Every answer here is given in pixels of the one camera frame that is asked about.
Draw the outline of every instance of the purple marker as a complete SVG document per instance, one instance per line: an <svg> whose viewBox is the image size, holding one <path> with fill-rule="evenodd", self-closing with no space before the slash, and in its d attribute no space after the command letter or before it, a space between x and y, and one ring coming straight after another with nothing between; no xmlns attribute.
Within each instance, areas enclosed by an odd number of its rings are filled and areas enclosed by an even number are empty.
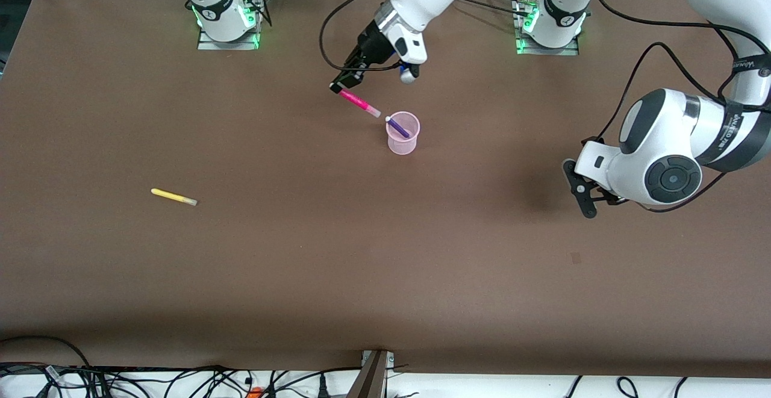
<svg viewBox="0 0 771 398"><path fill-rule="evenodd" d="M399 134L403 135L403 137L410 139L410 134L408 134L407 130L405 130L402 126L399 126L399 123L394 121L393 118L386 116L385 121L389 124L389 126L393 127L394 130L399 132Z"/></svg>

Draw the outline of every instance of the table surface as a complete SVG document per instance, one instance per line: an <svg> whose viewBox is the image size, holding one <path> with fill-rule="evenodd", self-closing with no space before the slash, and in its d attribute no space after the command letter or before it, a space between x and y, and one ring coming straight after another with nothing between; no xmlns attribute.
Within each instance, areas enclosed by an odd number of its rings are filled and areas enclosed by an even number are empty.
<svg viewBox="0 0 771 398"><path fill-rule="evenodd" d="M0 81L2 334L61 335L101 365L316 368L382 347L414 371L771 373L771 160L677 212L594 220L561 173L651 42L715 90L715 33L594 4L581 55L517 55L509 14L458 1L414 85L355 89L420 118L399 157L327 90L317 34L342 1L273 0L259 50L201 52L184 0L33 0ZM381 1L332 20L333 60ZM656 52L629 96L664 86L696 93Z"/></svg>

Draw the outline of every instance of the black connector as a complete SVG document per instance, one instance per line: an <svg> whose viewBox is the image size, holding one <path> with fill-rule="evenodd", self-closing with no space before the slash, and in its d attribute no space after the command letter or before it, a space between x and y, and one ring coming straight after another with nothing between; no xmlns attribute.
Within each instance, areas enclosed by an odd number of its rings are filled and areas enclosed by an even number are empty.
<svg viewBox="0 0 771 398"><path fill-rule="evenodd" d="M329 392L327 391L327 378L324 374L319 376L319 398L329 398Z"/></svg>

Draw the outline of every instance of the pink cup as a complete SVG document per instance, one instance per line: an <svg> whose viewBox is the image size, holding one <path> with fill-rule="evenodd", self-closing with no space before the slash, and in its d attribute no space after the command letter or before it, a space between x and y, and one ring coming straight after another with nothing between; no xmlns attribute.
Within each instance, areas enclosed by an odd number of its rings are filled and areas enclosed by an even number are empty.
<svg viewBox="0 0 771 398"><path fill-rule="evenodd" d="M385 132L388 134L388 148L400 156L412 153L413 149L418 145L418 135L420 134L420 121L418 121L417 116L409 112L397 112L391 115L391 119L407 130L410 138L403 137L396 129L386 124Z"/></svg>

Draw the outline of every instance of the yellow marker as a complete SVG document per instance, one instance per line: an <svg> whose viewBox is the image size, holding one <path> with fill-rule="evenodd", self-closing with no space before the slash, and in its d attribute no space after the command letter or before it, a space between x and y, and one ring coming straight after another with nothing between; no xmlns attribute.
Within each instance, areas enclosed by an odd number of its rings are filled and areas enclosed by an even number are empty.
<svg viewBox="0 0 771 398"><path fill-rule="evenodd" d="M171 192L166 192L165 190L151 189L151 194L157 195L160 197L165 197L165 198L172 199L179 202L184 202L185 204L190 204L190 205L198 204L198 201L196 201L195 199L184 197L182 195L173 194Z"/></svg>

